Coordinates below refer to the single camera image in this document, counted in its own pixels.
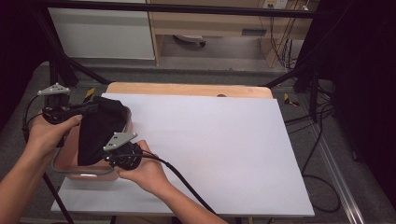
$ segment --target gray floor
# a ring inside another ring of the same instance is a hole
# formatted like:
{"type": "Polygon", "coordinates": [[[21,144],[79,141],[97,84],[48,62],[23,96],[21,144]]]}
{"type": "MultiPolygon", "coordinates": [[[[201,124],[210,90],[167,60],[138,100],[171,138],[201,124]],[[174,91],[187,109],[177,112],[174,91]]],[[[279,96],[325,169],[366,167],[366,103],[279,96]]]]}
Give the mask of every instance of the gray floor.
{"type": "MultiPolygon", "coordinates": [[[[257,86],[272,80],[286,72],[280,65],[275,69],[265,66],[263,56],[259,51],[258,38],[208,38],[206,46],[185,43],[174,39],[172,36],[165,38],[163,59],[160,65],[152,62],[124,63],[87,61],[93,71],[103,77],[116,81],[135,82],[164,82],[164,83],[199,83],[199,84],[225,84],[257,86]]],[[[79,76],[81,84],[72,90],[72,103],[79,103],[88,86],[92,83],[89,78],[79,76]]],[[[279,106],[284,120],[293,119],[305,114],[301,106],[285,105],[284,93],[290,96],[293,102],[301,102],[307,95],[297,96],[292,91],[293,80],[273,88],[274,96],[279,101],[279,106]]],[[[46,88],[49,84],[48,68],[43,66],[35,71],[19,106],[5,128],[0,132],[0,151],[2,158],[7,158],[0,163],[0,176],[3,177],[21,155],[24,143],[21,136],[21,113],[28,102],[38,90],[46,88]]],[[[100,94],[106,89],[101,86],[95,94],[100,94]]],[[[326,96],[320,96],[320,101],[325,102],[326,96]]],[[[34,104],[31,111],[37,111],[42,104],[34,104]]],[[[308,122],[288,127],[288,132],[293,132],[307,125],[308,122]]],[[[361,210],[366,223],[396,223],[396,212],[390,206],[388,199],[376,184],[370,170],[364,163],[355,162],[351,157],[351,149],[345,138],[340,124],[336,118],[328,117],[324,120],[324,138],[337,161],[340,170],[361,210]]],[[[313,129],[308,127],[290,135],[290,141],[297,159],[302,166],[314,145],[316,136],[313,129]]],[[[319,151],[309,163],[306,172],[318,175],[332,182],[326,165],[319,151]]],[[[55,186],[60,186],[64,177],[48,170],[49,176],[55,186]]],[[[336,205],[335,196],[331,189],[318,181],[306,179],[307,189],[311,194],[311,201],[320,207],[332,208],[336,205]]],[[[50,206],[53,199],[45,185],[40,186],[34,200],[24,213],[25,217],[62,219],[62,215],[52,214],[50,206]]],[[[335,213],[323,213],[315,210],[314,217],[307,218],[277,218],[276,223],[349,223],[343,208],[335,213]]],[[[109,220],[109,217],[97,217],[82,214],[73,214],[75,220],[109,220]]],[[[268,218],[255,218],[254,223],[266,223],[268,218]]]]}

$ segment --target wooden tabletop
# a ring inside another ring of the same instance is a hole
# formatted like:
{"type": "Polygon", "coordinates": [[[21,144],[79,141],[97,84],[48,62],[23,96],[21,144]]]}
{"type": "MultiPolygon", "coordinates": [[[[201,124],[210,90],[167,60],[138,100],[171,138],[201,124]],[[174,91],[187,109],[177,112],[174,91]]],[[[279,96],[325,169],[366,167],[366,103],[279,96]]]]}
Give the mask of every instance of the wooden tabletop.
{"type": "Polygon", "coordinates": [[[171,83],[132,83],[113,82],[107,88],[107,93],[161,94],[161,95],[201,95],[229,96],[272,99],[268,88],[248,86],[223,85],[191,85],[171,83]]]}

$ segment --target hand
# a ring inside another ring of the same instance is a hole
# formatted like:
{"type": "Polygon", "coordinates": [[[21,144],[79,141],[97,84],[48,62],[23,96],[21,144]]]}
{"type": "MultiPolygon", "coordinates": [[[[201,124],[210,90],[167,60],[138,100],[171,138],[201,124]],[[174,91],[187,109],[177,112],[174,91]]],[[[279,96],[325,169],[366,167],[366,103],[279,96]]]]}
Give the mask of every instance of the hand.
{"type": "Polygon", "coordinates": [[[61,138],[82,120],[81,115],[76,115],[63,123],[53,125],[48,123],[43,116],[37,116],[32,122],[29,141],[25,150],[30,150],[33,155],[40,158],[47,157],[56,148],[61,138]]]}
{"type": "MultiPolygon", "coordinates": [[[[141,140],[137,144],[141,149],[151,152],[145,140],[141,140]]],[[[134,181],[140,188],[152,194],[156,194],[158,190],[170,185],[161,163],[153,159],[143,158],[139,166],[131,171],[123,170],[120,167],[115,167],[115,169],[121,178],[134,181]]]]}

